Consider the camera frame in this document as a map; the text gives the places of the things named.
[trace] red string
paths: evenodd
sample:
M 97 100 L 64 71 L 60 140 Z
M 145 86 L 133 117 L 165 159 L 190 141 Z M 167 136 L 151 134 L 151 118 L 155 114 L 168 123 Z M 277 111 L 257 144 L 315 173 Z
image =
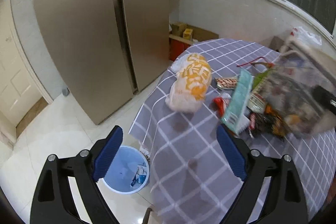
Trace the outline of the red string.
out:
M 253 63 L 254 61 L 256 61 L 256 60 L 258 60 L 258 59 L 261 59 L 261 58 L 264 59 L 264 60 L 266 61 L 266 63 L 269 63 L 265 57 L 263 57 L 263 56 L 259 56 L 259 57 L 257 57 L 256 59 L 253 59 L 253 60 L 250 61 L 250 62 L 244 63 L 244 64 L 242 64 L 242 65 L 237 65 L 237 67 L 242 67 L 242 66 L 251 64 L 251 63 Z

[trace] refrigerator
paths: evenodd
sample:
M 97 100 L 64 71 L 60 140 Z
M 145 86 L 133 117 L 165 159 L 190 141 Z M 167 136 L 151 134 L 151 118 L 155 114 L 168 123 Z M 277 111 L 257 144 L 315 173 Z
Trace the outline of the refrigerator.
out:
M 95 124 L 168 66 L 169 0 L 33 0 L 56 68 Z

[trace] silver bolt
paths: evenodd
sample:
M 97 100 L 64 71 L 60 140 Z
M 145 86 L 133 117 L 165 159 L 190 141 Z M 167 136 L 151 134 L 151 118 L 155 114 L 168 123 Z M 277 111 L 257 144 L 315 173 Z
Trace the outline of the silver bolt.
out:
M 259 157 L 260 152 L 257 149 L 253 149 L 251 150 L 251 155 L 254 157 Z
M 56 159 L 56 155 L 54 155 L 54 154 L 51 154 L 51 155 L 49 155 L 49 157 L 48 157 L 48 160 L 49 161 L 54 161 Z
M 82 150 L 79 154 L 81 155 L 81 157 L 85 158 L 88 156 L 89 150 Z
M 291 157 L 290 155 L 284 155 L 283 159 L 284 159 L 285 161 L 290 162 L 290 161 L 292 160 L 292 157 Z

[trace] blue bucket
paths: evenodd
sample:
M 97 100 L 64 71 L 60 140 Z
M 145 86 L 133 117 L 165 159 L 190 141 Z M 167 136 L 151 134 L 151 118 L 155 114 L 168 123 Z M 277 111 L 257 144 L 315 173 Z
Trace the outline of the blue bucket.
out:
M 138 165 L 147 167 L 147 176 L 142 184 L 131 186 Z M 119 194 L 133 194 L 140 191 L 148 182 L 149 164 L 145 156 L 131 146 L 121 145 L 116 153 L 103 182 L 112 191 Z

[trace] table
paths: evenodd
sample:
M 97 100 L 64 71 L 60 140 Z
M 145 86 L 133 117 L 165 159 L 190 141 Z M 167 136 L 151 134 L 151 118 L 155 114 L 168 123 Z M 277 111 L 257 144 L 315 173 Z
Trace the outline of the table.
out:
M 240 65 L 256 57 L 275 61 L 279 53 L 258 43 L 217 39 L 188 48 L 201 53 L 209 62 L 213 78 L 239 73 Z M 263 65 L 245 66 L 252 74 L 265 70 Z M 176 77 L 169 68 L 140 108 L 130 129 L 151 155 L 150 186 L 157 213 L 165 224 L 216 224 L 226 214 L 242 185 L 235 177 L 216 140 L 220 124 L 212 99 L 219 95 L 213 80 L 202 108 L 194 114 L 173 112 L 165 104 Z M 331 130 L 311 139 L 288 134 L 284 141 L 270 134 L 251 139 L 241 135 L 250 149 L 265 156 L 292 156 L 305 192 L 309 219 L 321 208 L 336 167 L 336 137 Z M 269 179 L 263 183 L 250 220 L 258 218 L 265 201 Z

